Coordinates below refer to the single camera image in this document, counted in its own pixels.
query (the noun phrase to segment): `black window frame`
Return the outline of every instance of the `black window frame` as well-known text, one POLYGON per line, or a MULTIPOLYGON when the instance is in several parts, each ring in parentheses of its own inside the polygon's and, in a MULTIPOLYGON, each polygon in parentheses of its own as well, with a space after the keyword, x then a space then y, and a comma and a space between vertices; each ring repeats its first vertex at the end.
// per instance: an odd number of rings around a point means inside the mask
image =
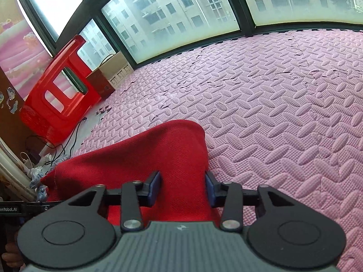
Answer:
POLYGON ((156 55, 143 62, 136 63, 136 61, 130 54, 128 47, 125 46, 125 44, 121 40, 118 31, 112 27, 110 21, 108 21, 108 19, 102 12, 102 9, 111 0, 82 0, 82 3, 74 12, 57 40, 52 37, 51 31, 44 26, 41 17, 36 11, 36 5, 34 5, 31 0, 19 1, 35 30, 39 34, 41 40, 44 42, 52 56, 57 54, 63 48, 63 46, 65 46, 66 43, 68 43, 72 39, 75 34, 79 34, 85 28, 85 26, 93 19, 98 28, 101 30, 105 39, 108 41, 105 46, 107 46, 108 44, 115 52, 122 52, 126 59, 129 61, 130 65, 133 67, 133 69, 137 69, 138 67, 141 67, 145 64, 159 61, 177 53, 192 50, 197 47, 207 46, 212 43, 240 38, 243 36, 250 37, 258 34, 267 34, 270 32, 287 32, 289 30, 303 29, 316 30, 324 28, 342 30, 350 29, 358 32, 362 28, 359 24, 342 22, 286 22, 266 26, 257 26, 252 18, 246 0, 228 0, 228 3, 230 4, 232 12, 235 15, 237 23, 239 25, 239 30, 190 43, 173 49, 171 51, 156 55))

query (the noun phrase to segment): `red towel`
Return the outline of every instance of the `red towel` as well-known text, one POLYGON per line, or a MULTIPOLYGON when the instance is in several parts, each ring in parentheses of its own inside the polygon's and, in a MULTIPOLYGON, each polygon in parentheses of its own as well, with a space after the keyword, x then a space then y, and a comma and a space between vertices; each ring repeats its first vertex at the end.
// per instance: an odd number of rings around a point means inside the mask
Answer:
MULTIPOLYGON (((195 122, 163 123, 122 142, 60 163, 41 181, 48 186, 48 201, 68 199, 96 184, 120 188, 145 181, 154 170, 162 175, 156 204, 142 208, 148 221, 215 221, 217 210, 208 204, 205 171, 208 153, 203 128, 195 122)), ((120 222, 120 207, 109 208, 108 220, 120 222)))

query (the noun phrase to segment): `interlocking foam tile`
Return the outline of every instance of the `interlocking foam tile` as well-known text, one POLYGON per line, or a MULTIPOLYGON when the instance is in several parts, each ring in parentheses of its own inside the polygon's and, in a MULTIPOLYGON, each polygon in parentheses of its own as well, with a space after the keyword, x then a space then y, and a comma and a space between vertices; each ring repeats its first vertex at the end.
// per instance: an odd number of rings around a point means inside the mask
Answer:
MULTIPOLYGON (((169 120, 206 132, 210 170, 266 183, 338 222, 339 263, 363 271, 363 34, 286 32, 225 41, 138 69, 76 155, 169 120)), ((255 219, 246 207, 245 223, 255 219)))

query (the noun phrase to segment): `ridged gray surface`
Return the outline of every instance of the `ridged gray surface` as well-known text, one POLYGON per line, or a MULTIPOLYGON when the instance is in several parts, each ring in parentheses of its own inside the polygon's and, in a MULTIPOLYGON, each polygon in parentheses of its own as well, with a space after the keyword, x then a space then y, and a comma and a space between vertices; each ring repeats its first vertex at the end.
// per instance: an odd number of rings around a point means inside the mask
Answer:
MULTIPOLYGON (((40 272, 29 266, 24 272, 40 272)), ((152 222, 122 236, 115 249, 79 272, 278 272, 260 260, 242 237, 212 222, 152 222)), ((334 267, 321 270, 336 272, 334 267)))

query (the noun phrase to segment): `brown box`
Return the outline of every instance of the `brown box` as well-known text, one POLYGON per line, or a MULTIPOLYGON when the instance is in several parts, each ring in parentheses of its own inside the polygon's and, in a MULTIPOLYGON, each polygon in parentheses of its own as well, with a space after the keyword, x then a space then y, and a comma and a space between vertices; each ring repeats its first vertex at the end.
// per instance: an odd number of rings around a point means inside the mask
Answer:
POLYGON ((126 58, 121 52, 118 52, 95 69, 87 77, 87 81, 96 89, 102 99, 106 99, 133 72, 134 70, 126 58))

